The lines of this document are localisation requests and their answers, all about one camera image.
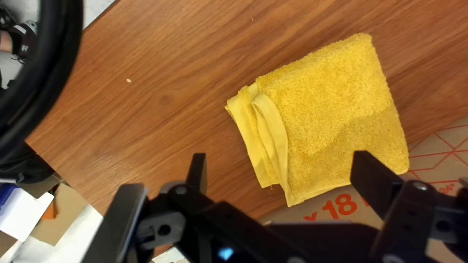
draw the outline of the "wood grain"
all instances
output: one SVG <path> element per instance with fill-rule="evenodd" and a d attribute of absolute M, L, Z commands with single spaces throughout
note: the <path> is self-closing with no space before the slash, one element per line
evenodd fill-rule
<path fill-rule="evenodd" d="M 206 152 L 209 196 L 258 218 L 282 192 L 258 187 L 225 101 L 355 32 L 374 38 L 409 143 L 468 116 L 465 0 L 119 0 L 27 142 L 100 212 L 119 184 L 154 196 Z"/>

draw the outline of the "towel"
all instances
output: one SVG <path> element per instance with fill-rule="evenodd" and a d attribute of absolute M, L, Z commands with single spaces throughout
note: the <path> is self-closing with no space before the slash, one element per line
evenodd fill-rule
<path fill-rule="evenodd" d="M 255 79 L 228 100 L 260 187 L 292 206 L 349 184 L 352 154 L 394 174 L 407 148 L 371 37 L 356 34 Z"/>

